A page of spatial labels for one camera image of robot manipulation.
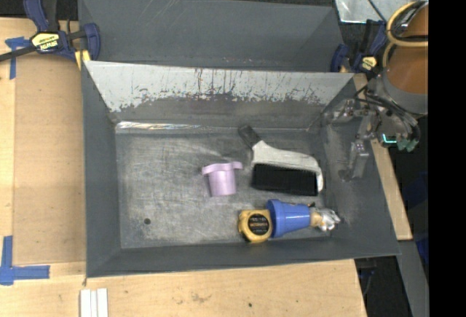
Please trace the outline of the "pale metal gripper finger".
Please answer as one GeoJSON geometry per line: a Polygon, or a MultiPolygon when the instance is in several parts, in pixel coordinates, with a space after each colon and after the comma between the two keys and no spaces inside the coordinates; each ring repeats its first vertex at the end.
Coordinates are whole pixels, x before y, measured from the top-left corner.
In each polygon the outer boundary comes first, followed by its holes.
{"type": "Polygon", "coordinates": [[[357,116],[356,100],[353,98],[331,102],[322,112],[322,122],[349,122],[357,116]]]}
{"type": "Polygon", "coordinates": [[[349,158],[344,168],[339,171],[342,181],[361,179],[365,173],[369,152],[364,141],[353,141],[351,143],[349,158]]]}

